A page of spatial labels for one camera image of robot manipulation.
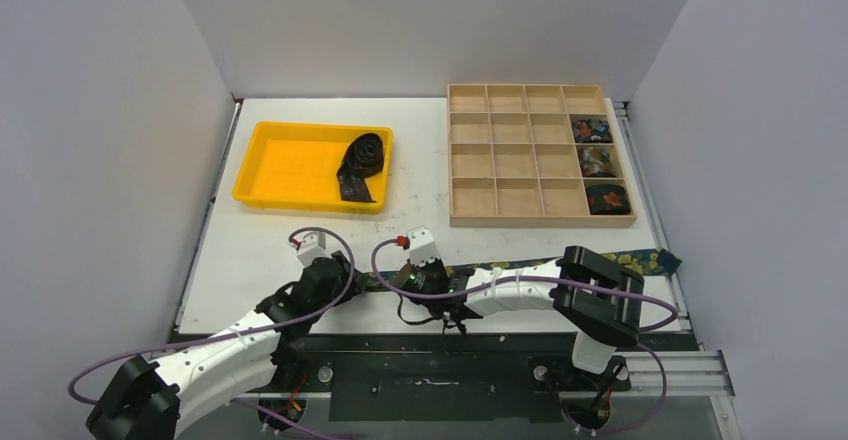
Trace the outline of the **blue yellow floral tie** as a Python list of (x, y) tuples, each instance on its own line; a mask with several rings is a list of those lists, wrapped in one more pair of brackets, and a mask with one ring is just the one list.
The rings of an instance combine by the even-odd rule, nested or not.
[[(624, 250), (616, 252), (601, 253), (601, 256), (608, 258), (620, 265), (625, 266), (643, 276), (671, 276), (676, 273), (682, 260), (670, 251), (662, 248), (657, 249), (637, 249)], [(496, 261), (496, 262), (476, 262), (468, 264), (455, 264), (445, 266), (445, 270), (450, 276), (457, 270), (467, 270), (473, 268), (492, 269), (494, 267), (502, 269), (517, 269), (526, 268), (529, 266), (538, 266), (543, 263), (555, 260), (555, 257), (545, 257), (536, 259), (514, 260), (514, 261)], [(397, 288), (403, 286), (405, 274), (395, 271), (381, 271), (380, 274), (385, 280)], [(386, 291), (387, 289), (377, 280), (373, 272), (361, 273), (360, 277), (363, 280), (365, 291), (378, 292)]]

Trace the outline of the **yellow plastic tray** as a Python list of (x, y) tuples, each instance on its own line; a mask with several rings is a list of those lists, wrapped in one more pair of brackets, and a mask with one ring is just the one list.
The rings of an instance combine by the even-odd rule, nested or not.
[[(374, 203), (343, 201), (336, 179), (347, 147), (360, 135), (384, 143), (383, 170), (366, 184)], [(388, 127), (260, 122), (254, 128), (232, 196), (249, 207), (378, 214), (387, 196), (393, 131)]]

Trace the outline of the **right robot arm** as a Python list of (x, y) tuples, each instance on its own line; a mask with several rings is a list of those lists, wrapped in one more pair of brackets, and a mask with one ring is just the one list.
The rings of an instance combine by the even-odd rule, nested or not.
[(469, 267), (448, 272), (441, 261), (407, 264), (392, 285), (431, 314), (461, 323), (502, 312), (556, 311), (577, 329), (565, 362), (568, 381), (588, 389), (613, 353), (639, 343), (641, 273), (580, 246), (538, 265)]

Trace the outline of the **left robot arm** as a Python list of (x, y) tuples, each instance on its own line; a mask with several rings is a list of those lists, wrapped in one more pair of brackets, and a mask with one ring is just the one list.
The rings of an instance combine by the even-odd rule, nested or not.
[(266, 297), (229, 329), (178, 352), (124, 362), (85, 425), (97, 439), (175, 439), (243, 393), (307, 385), (312, 367), (293, 342), (330, 304), (363, 291), (362, 274), (339, 251), (307, 265), (300, 278)]

